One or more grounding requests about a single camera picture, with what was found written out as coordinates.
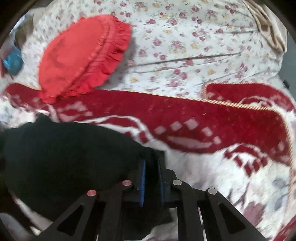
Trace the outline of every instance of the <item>black metal bracket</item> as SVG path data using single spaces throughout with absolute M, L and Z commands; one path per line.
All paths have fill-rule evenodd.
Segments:
M 263 235 L 215 188 L 193 189 L 166 169 L 164 153 L 157 152 L 160 200 L 164 208 L 176 207 L 179 241 L 265 241 Z M 143 170 L 133 180 L 110 190 L 90 190 L 69 207 L 34 241 L 122 241 L 124 206 L 141 206 Z

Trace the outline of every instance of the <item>pink flower print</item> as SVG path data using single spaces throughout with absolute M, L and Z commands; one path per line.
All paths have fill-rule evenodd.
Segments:
M 184 19 L 184 18 L 186 18 L 186 15 L 185 15 L 185 13 L 183 13 L 183 12 L 179 13 L 179 18 L 181 18 L 181 19 Z
M 233 52 L 233 48 L 227 46 L 227 51 L 229 51 L 229 52 Z
M 154 92 L 156 91 L 157 89 L 146 89 L 147 92 Z
M 119 4 L 119 6 L 121 6 L 121 7 L 126 7 L 127 4 L 126 4 L 125 2 L 121 2 L 121 3 Z
M 181 73 L 181 71 L 179 69 L 174 70 L 174 74 L 179 75 L 180 73 Z
M 233 8 L 238 8 L 239 6 L 235 3 L 231 3 L 230 6 L 232 6 Z
M 173 78 L 169 84 L 167 84 L 167 87 L 178 87 L 180 86 L 181 83 L 179 80 L 177 80 L 176 78 Z
M 182 44 L 181 44 L 180 41 L 174 41 L 174 42 L 172 43 L 172 45 L 175 46 L 175 47 L 182 47 Z
M 242 76 L 243 76 L 243 73 L 242 73 L 242 72 L 238 72 L 238 73 L 235 75 L 235 77 L 238 78 L 238 79 L 240 79 Z
M 216 12 L 213 11 L 213 10 L 209 10 L 207 13 L 208 13 L 209 15 L 212 15 L 212 16 L 214 16 L 214 15 L 216 14 Z
M 133 59 L 128 60 L 128 66 L 129 67 L 132 67 L 132 66 L 135 66 L 135 65 L 136 65 L 136 62 Z
M 200 9 L 199 9 L 198 7 L 196 7 L 196 6 L 193 6 L 193 7 L 191 8 L 191 10 L 194 11 L 194 12 L 198 12 Z
M 187 60 L 185 61 L 185 63 L 183 63 L 183 65 L 187 65 L 187 66 L 189 66 L 189 65 L 193 65 L 193 61 L 192 61 L 192 59 L 187 59 Z
M 155 46 L 160 46 L 160 45 L 161 45 L 161 41 L 160 41 L 159 39 L 155 39 L 155 40 L 153 41 L 153 44 L 154 44 Z
M 212 63 L 215 62 L 215 58 L 206 58 L 205 63 Z
M 137 2 L 137 3 L 136 3 L 136 6 L 137 6 L 137 7 L 144 7 L 145 5 L 144 5 L 143 2 Z
M 81 18 L 82 18 L 82 17 L 85 18 L 85 17 L 86 17 L 86 14 L 85 14 L 84 12 L 80 12 L 80 13 L 79 13 L 79 16 L 80 16 Z
M 181 77 L 183 80 L 185 80 L 185 79 L 187 79 L 187 74 L 186 74 L 185 72 L 182 72 L 182 73 L 180 74 L 180 77 Z
M 177 22 L 177 20 L 175 20 L 175 19 L 171 19 L 171 20 L 170 20 L 170 24 L 171 24 L 171 25 L 177 25 L 178 22 Z
M 64 13 L 64 10 L 63 9 L 60 9 L 59 10 L 59 15 L 63 15 L 63 13 Z
M 205 31 L 205 29 L 203 29 L 203 28 L 202 28 L 201 30 L 199 30 L 198 32 L 199 32 L 200 34 L 207 34 L 207 33 L 208 33 L 208 32 Z
M 155 20 L 154 19 L 150 19 L 148 22 L 146 23 L 149 23 L 149 24 L 155 24 Z
M 244 210 L 244 217 L 253 225 L 257 226 L 262 221 L 265 205 L 261 203 L 250 202 Z
M 222 29 L 218 29 L 217 31 L 216 31 L 216 34 L 222 34 L 223 33 L 223 30 Z
M 139 51 L 139 57 L 146 57 L 147 53 L 144 49 L 140 49 Z

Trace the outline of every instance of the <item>black cloth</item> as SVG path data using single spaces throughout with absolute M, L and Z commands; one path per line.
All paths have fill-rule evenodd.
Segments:
M 0 145 L 8 189 L 53 221 L 88 190 L 110 189 L 125 180 L 140 160 L 146 160 L 148 173 L 156 174 L 153 149 L 104 127 L 55 123 L 45 115 L 6 130 Z

